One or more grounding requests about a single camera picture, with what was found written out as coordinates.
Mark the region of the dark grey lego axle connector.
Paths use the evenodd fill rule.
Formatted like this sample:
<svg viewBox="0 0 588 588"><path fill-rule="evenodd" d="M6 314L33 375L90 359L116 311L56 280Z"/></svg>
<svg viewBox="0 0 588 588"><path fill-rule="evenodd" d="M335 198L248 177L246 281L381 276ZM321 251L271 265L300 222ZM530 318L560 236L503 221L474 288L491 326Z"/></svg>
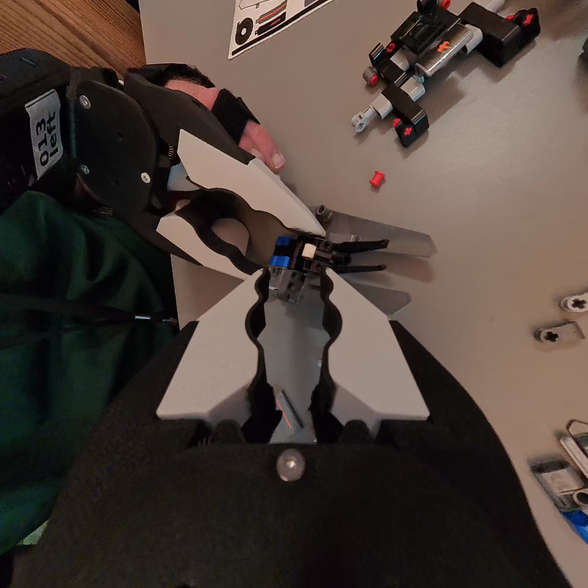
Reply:
<svg viewBox="0 0 588 588"><path fill-rule="evenodd" d="M567 321L541 327L535 331L534 338L544 345L567 346L584 341L586 336L576 321Z"/></svg>

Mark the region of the black grey lego module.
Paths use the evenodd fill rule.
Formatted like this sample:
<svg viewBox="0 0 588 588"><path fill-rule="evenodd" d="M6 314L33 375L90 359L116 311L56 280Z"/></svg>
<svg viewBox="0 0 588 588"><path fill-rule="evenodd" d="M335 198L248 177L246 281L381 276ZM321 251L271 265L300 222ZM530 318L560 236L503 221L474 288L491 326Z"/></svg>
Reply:
<svg viewBox="0 0 588 588"><path fill-rule="evenodd" d="M408 148L429 130L428 114L419 104L428 79L458 55L474 51L502 67L541 32L536 7L504 17L499 14L504 1L472 1L460 14L451 12L450 4L417 1L388 44L371 50L363 79L371 87L380 82L384 87L352 118L357 134L374 119L390 118L400 144Z"/></svg>

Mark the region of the person's green shirt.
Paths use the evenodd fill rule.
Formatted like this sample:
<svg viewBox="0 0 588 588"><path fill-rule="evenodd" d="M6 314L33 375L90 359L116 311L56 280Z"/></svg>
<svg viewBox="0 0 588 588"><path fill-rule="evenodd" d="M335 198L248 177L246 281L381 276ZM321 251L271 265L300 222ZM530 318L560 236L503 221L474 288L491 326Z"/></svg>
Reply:
<svg viewBox="0 0 588 588"><path fill-rule="evenodd" d="M23 196L1 229L1 555L48 520L94 425L177 333L171 257L127 223Z"/></svg>

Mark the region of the grey lego frame assembly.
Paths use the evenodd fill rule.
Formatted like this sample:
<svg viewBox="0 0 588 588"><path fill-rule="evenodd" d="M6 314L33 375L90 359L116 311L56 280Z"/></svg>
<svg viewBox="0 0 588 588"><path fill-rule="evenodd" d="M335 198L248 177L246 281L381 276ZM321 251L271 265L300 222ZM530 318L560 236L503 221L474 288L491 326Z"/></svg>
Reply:
<svg viewBox="0 0 588 588"><path fill-rule="evenodd" d="M530 458L527 464L555 509L587 543L587 422L571 419L555 437L562 455Z"/></svg>

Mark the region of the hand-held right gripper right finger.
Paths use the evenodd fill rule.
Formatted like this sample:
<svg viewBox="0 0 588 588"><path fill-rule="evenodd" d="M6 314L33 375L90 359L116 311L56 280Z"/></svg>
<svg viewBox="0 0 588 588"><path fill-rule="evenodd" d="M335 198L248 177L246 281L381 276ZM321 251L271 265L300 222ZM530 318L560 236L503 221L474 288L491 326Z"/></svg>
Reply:
<svg viewBox="0 0 588 588"><path fill-rule="evenodd" d="M430 410L390 320L334 270L320 274L328 340L309 407L318 443L334 443L349 423L377 437L382 424L425 422Z"/></svg>

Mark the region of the dark tile with orange stripe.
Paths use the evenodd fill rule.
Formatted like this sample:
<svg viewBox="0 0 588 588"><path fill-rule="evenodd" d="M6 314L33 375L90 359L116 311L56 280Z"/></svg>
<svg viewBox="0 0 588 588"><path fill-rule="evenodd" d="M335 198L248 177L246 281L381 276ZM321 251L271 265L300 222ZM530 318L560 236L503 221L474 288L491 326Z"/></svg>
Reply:
<svg viewBox="0 0 588 588"><path fill-rule="evenodd" d="M283 389L274 389L276 409L281 419L276 426L270 442L273 444L286 443L303 431L303 422L298 416L290 398Z"/></svg>

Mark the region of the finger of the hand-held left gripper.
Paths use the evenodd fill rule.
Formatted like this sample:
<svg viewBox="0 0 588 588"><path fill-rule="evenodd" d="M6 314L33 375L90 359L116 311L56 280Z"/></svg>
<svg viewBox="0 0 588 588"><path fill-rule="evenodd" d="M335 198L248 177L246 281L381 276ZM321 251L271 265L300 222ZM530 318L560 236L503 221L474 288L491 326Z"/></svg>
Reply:
<svg viewBox="0 0 588 588"><path fill-rule="evenodd" d="M234 193L251 209L269 213L288 229L326 235L310 209L261 160L241 163L184 129L179 133L178 155L197 185Z"/></svg>
<svg viewBox="0 0 588 588"><path fill-rule="evenodd" d="M241 280L268 266L276 222L226 190L173 192L182 206L163 217L160 236L196 263Z"/></svg>

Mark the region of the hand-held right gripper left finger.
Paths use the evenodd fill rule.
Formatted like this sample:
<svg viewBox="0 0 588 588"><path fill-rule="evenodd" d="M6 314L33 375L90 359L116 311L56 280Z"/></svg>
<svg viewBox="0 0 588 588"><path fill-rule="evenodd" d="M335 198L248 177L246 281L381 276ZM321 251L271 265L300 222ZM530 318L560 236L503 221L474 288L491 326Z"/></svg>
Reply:
<svg viewBox="0 0 588 588"><path fill-rule="evenodd" d="M268 443L282 419L259 335L266 326L268 269L258 270L194 323L156 411L161 420L236 423L247 441Z"/></svg>

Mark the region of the wooden beam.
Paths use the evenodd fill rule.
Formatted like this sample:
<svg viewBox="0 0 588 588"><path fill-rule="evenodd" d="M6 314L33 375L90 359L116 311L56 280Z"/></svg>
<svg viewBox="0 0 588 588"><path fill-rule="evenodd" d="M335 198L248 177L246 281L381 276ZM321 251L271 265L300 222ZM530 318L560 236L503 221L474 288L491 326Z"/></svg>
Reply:
<svg viewBox="0 0 588 588"><path fill-rule="evenodd" d="M1 53L21 48L122 77L146 64L138 1L1 1Z"/></svg>

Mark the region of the lego sticker sheet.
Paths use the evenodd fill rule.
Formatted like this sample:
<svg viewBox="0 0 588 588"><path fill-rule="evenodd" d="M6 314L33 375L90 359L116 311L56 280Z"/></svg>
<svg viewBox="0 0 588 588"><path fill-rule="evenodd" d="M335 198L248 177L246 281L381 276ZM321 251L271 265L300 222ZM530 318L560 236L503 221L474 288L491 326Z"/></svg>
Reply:
<svg viewBox="0 0 588 588"><path fill-rule="evenodd" d="M329 1L236 1L228 59L243 54L328 3Z"/></svg>

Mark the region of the grey black lego subassembly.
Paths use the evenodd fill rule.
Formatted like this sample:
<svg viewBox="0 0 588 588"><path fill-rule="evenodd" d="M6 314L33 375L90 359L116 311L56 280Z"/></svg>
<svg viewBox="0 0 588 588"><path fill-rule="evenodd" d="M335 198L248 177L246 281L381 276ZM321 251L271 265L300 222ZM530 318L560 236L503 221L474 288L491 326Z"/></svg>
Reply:
<svg viewBox="0 0 588 588"><path fill-rule="evenodd" d="M394 256L434 256L437 247L427 233L347 215L324 205L311 212L326 235L298 233L276 239L268 267L272 299L320 304L320 274L331 269L388 317L410 303L410 295L394 290L384 274Z"/></svg>

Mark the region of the person's left hand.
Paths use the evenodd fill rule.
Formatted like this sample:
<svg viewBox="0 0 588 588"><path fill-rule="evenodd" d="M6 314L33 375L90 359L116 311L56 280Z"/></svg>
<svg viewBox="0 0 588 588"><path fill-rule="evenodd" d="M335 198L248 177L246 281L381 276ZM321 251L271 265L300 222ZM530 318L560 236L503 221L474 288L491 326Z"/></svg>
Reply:
<svg viewBox="0 0 588 588"><path fill-rule="evenodd" d="M216 117L225 131L239 144L239 148L262 161L273 173L283 170L283 154L242 99L227 89L202 85L198 79L170 79L165 87L196 99Z"/></svg>

